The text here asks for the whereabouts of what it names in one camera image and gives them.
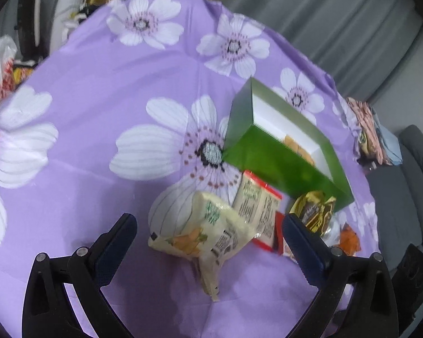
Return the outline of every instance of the metal screw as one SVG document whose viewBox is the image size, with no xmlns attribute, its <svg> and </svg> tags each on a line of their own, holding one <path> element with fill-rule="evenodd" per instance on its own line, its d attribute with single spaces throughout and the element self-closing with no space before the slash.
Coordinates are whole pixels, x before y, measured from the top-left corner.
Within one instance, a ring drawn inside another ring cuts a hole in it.
<svg viewBox="0 0 423 338">
<path fill-rule="evenodd" d="M 336 257 L 341 257 L 343 255 L 343 250 L 341 250 L 337 246 L 333 246 L 331 248 L 331 253 L 334 254 Z"/>
<path fill-rule="evenodd" d="M 77 249 L 77 255 L 79 257 L 84 257 L 86 254 L 88 254 L 88 252 L 89 252 L 88 248 L 85 248 L 84 246 Z"/>
<path fill-rule="evenodd" d="M 378 252 L 373 253 L 373 258 L 378 262 L 382 262 L 382 260 L 384 259 L 384 257 L 382 257 L 382 254 Z"/>
<path fill-rule="evenodd" d="M 38 262 L 42 262 L 44 259 L 45 259 L 45 253 L 39 253 L 39 254 L 36 256 L 36 260 L 37 260 Z"/>
</svg>

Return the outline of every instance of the gray sofa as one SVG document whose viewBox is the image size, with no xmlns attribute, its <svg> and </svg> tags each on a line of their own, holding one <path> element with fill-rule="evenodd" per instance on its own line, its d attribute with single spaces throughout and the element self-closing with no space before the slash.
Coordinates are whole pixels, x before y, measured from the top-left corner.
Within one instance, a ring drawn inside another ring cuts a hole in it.
<svg viewBox="0 0 423 338">
<path fill-rule="evenodd" d="M 399 140 L 403 164 L 367 176 L 376 201 L 379 248 L 391 273 L 409 244 L 423 252 L 423 133 L 409 126 Z"/>
</svg>

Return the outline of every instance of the blue gripper pad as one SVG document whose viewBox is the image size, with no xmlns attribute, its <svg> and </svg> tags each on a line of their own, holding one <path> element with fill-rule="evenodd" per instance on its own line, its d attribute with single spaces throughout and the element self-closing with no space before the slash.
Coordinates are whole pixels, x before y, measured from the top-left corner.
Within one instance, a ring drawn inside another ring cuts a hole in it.
<svg viewBox="0 0 423 338">
<path fill-rule="evenodd" d="M 322 288 L 332 263 L 332 253 L 318 236 L 310 232 L 295 214 L 286 214 L 282 223 L 284 239 L 310 285 Z"/>
<path fill-rule="evenodd" d="M 131 214 L 124 214 L 107 234 L 100 236 L 100 238 L 109 239 L 106 240 L 105 248 L 94 264 L 94 280 L 98 287 L 110 284 L 127 250 L 132 245 L 137 231 L 136 218 Z"/>
</svg>

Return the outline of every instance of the gray wall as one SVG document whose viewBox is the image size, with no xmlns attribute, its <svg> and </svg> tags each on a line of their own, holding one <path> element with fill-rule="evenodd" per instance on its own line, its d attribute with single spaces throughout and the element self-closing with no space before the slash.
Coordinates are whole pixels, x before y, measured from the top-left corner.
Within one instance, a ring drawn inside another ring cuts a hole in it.
<svg viewBox="0 0 423 338">
<path fill-rule="evenodd" d="M 415 124 L 423 132 L 423 32 L 377 98 L 373 107 L 389 130 Z"/>
</svg>

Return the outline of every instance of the gray curtain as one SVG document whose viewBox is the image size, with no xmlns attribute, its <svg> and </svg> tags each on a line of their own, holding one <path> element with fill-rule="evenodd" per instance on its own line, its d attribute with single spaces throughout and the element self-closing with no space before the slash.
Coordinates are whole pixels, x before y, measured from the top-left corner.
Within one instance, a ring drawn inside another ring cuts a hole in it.
<svg viewBox="0 0 423 338">
<path fill-rule="evenodd" d="M 42 39 L 50 37 L 56 1 L 42 5 Z M 334 77 L 343 96 L 359 100 L 376 94 L 423 24 L 413 0 L 219 1 L 281 33 Z M 1 11 L 0 36 L 16 38 L 16 9 L 10 0 Z"/>
</svg>

